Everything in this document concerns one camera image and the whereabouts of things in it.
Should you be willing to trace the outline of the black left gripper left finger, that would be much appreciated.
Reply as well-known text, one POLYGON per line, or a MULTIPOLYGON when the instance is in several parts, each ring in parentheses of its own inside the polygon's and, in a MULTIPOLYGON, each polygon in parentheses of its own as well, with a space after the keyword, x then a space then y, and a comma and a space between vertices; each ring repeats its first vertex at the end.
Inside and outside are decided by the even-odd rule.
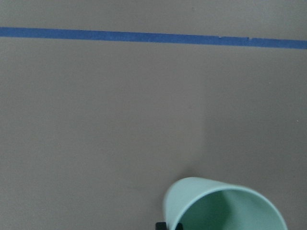
POLYGON ((157 222, 155 224, 155 230, 166 230, 166 223, 165 222, 157 222))

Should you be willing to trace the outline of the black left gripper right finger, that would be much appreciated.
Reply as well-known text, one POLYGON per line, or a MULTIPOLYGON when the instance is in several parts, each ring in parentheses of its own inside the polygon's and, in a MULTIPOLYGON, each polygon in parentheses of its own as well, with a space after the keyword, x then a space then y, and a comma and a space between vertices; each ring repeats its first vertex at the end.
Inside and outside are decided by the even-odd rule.
POLYGON ((175 230, 183 230, 183 225, 181 223, 178 223, 175 230))

